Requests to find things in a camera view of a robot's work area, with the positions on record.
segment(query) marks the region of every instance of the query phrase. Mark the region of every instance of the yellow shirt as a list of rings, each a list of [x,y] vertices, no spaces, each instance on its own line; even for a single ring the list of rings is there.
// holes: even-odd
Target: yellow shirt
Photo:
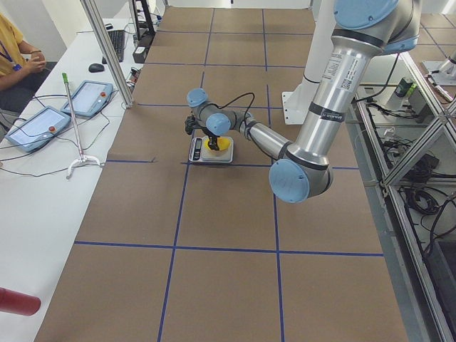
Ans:
[[[14,63],[25,64],[26,60],[22,57],[18,45],[22,42],[24,36],[22,33],[0,13],[0,41],[5,45],[5,49],[13,59]],[[6,55],[4,49],[0,45],[0,52]],[[13,73],[11,63],[0,55],[0,76],[5,76]]]

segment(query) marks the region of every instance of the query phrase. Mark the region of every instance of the red tube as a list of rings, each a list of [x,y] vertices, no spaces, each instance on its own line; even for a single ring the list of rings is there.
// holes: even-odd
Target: red tube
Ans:
[[[0,311],[31,316],[41,306],[40,298],[0,287]]]

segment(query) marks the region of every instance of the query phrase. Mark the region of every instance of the blue lanyard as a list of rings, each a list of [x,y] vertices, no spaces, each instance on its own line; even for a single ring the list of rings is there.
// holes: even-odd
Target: blue lanyard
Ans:
[[[5,53],[2,53],[0,52],[0,56],[2,56],[3,58],[5,58],[9,63],[11,63],[11,66],[13,68],[14,71],[18,71],[18,70],[21,70],[22,67],[18,64],[18,63],[14,63],[13,59],[11,58],[8,50],[6,50],[5,48],[5,45],[3,45],[3,43],[0,41],[0,45],[1,47],[3,48],[3,50],[5,51]]]

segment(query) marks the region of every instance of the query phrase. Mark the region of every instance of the blue joint cap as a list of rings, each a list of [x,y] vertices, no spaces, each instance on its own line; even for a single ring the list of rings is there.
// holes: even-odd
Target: blue joint cap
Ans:
[[[396,41],[394,43],[388,44],[385,47],[384,52],[382,52],[382,56],[390,55],[393,53],[410,51],[413,48],[415,48],[417,44],[418,44],[418,36],[415,36],[415,37],[412,37],[409,39],[405,39],[403,41]]]
[[[371,27],[395,10],[399,0],[336,0],[334,17],[347,30]]]
[[[269,170],[273,193],[284,202],[299,203],[307,199],[310,184],[307,174],[289,159],[277,160]]]
[[[231,121],[222,113],[215,113],[206,120],[206,127],[215,135],[223,135],[231,128]]]
[[[202,88],[195,88],[187,94],[187,103],[191,108],[198,107],[207,101],[209,97]]]

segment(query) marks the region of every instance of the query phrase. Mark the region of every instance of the person's arm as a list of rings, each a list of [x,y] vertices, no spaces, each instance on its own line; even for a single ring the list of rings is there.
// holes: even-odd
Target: person's arm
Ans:
[[[43,53],[39,48],[36,48],[35,46],[27,43],[26,41],[22,41],[19,45],[19,51],[23,53],[24,55],[31,55],[31,57],[36,57],[38,56],[40,58],[40,61],[46,60],[44,58]]]
[[[41,72],[45,65],[46,61],[41,61],[38,56],[31,58],[21,70],[14,71],[13,73],[0,77],[0,91],[14,86],[31,73]]]

